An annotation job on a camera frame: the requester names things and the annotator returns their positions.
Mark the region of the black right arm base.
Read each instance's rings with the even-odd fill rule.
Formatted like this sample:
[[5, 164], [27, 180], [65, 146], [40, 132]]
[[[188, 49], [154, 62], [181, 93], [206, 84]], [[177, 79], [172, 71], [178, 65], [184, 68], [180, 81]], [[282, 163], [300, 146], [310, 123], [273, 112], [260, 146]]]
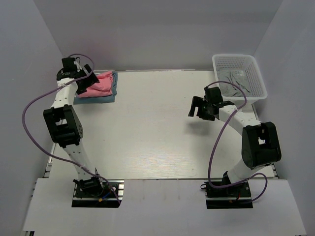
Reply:
[[247, 182], [228, 188], [213, 188], [208, 182], [200, 185], [205, 191], [207, 209], [251, 209], [252, 195]]

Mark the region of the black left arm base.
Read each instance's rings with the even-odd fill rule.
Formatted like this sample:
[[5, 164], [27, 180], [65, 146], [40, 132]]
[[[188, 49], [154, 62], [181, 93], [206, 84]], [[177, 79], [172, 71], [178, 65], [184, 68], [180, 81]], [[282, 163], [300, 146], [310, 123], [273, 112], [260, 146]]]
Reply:
[[73, 180], [75, 183], [71, 206], [76, 208], [118, 208], [123, 200], [123, 180]]

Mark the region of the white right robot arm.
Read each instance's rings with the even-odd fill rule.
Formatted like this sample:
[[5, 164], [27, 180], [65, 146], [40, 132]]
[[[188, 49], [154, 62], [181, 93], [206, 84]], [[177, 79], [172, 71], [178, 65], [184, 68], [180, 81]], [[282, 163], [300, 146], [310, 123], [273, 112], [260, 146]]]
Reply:
[[213, 145], [208, 179], [211, 178], [212, 162], [216, 148], [227, 126], [241, 135], [241, 160], [225, 173], [223, 192], [234, 196], [240, 190], [240, 184], [259, 175], [259, 170], [281, 160], [281, 148], [276, 126], [272, 122], [260, 122], [242, 112], [231, 101], [224, 101], [219, 87], [205, 87], [203, 97], [192, 98], [189, 116], [198, 116], [203, 120], [220, 120], [224, 123]]

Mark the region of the pink t shirt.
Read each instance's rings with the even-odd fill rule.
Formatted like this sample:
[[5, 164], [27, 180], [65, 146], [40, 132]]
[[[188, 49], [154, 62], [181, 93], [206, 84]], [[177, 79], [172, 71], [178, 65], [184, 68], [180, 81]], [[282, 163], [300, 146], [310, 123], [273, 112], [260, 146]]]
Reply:
[[107, 71], [98, 74], [97, 78], [99, 82], [88, 87], [86, 92], [78, 95], [79, 98], [104, 97], [113, 95], [113, 71]]

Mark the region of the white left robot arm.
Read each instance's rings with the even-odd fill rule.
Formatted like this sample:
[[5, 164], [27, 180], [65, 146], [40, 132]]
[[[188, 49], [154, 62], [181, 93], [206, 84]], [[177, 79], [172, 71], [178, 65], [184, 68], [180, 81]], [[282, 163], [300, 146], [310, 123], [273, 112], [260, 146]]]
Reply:
[[77, 172], [76, 183], [87, 181], [97, 170], [91, 164], [83, 146], [83, 126], [74, 110], [74, 98], [99, 82], [88, 64], [83, 67], [74, 56], [62, 59], [62, 69], [57, 73], [57, 93], [52, 106], [43, 116], [55, 144], [68, 155]]

